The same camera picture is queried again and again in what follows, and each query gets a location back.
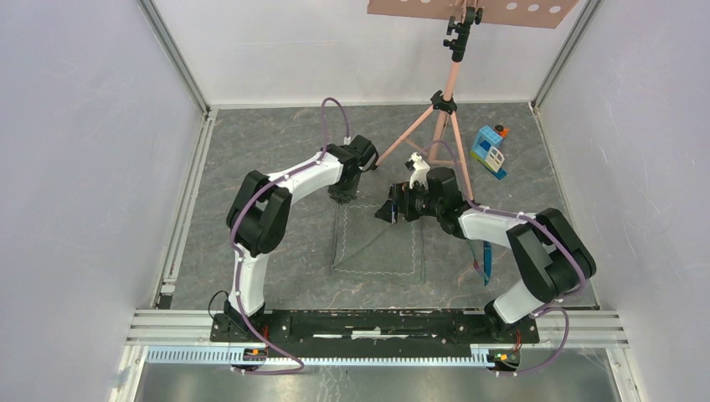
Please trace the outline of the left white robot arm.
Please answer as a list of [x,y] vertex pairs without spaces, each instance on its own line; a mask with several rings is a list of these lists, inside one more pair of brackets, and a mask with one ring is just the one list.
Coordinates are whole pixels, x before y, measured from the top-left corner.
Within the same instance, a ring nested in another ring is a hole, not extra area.
[[344,145],[328,144],[283,171],[254,170],[245,176],[226,219],[235,253],[229,304],[237,313],[230,328],[241,340],[253,341],[262,333],[263,319],[257,313],[265,305],[266,267],[284,238],[293,204],[321,188],[339,204],[353,201],[361,175],[377,159],[373,143],[356,136]]

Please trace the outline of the grey cloth napkin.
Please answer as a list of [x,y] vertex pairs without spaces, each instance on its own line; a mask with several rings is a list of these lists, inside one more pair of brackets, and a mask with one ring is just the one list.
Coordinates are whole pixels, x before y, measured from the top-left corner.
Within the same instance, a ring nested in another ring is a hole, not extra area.
[[357,281],[419,283],[424,280],[421,222],[392,224],[375,217],[375,204],[337,207],[331,273]]

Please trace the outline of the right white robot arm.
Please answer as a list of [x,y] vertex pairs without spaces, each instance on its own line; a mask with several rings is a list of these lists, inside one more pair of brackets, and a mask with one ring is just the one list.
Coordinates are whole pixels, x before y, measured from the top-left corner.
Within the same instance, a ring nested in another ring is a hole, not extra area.
[[594,258],[560,210],[510,213],[475,204],[464,198],[449,167],[429,170],[422,181],[391,185],[375,216],[389,223],[432,217],[448,235],[512,252],[521,278],[485,307],[484,332],[495,342],[512,336],[524,317],[581,290],[596,272]]

